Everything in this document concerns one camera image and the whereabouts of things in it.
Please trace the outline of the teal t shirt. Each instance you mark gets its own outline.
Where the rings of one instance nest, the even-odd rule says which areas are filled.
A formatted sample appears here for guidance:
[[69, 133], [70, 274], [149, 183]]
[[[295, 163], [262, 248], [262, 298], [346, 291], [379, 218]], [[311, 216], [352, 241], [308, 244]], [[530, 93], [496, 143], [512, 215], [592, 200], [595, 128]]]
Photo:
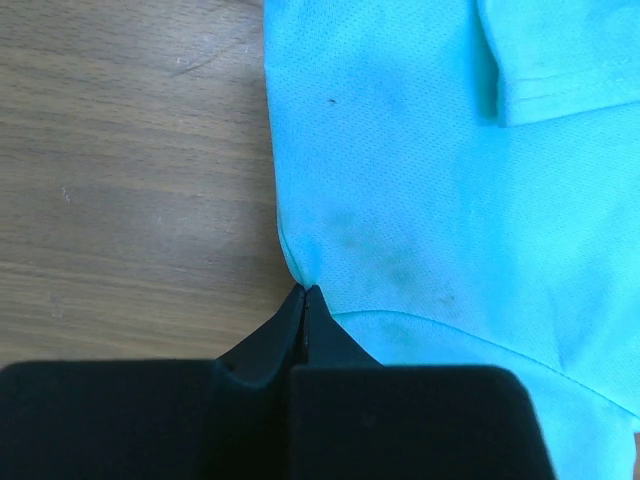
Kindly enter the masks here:
[[639, 5], [268, 1], [293, 277], [387, 364], [491, 364], [561, 479], [639, 429]]

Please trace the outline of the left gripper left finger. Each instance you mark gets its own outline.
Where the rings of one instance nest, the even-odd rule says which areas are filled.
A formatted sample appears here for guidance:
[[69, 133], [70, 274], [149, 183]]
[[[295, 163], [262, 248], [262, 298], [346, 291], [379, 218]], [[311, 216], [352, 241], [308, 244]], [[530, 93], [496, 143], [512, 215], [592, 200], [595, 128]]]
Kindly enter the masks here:
[[305, 291], [218, 358], [1, 371], [5, 479], [282, 479]]

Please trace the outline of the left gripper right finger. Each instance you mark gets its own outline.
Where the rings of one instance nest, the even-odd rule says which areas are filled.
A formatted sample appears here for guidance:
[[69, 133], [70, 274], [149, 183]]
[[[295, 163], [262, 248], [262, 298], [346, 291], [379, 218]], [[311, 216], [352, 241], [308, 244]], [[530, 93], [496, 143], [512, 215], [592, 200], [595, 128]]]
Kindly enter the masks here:
[[384, 366], [307, 291], [290, 373], [293, 479], [551, 479], [530, 397], [495, 366]]

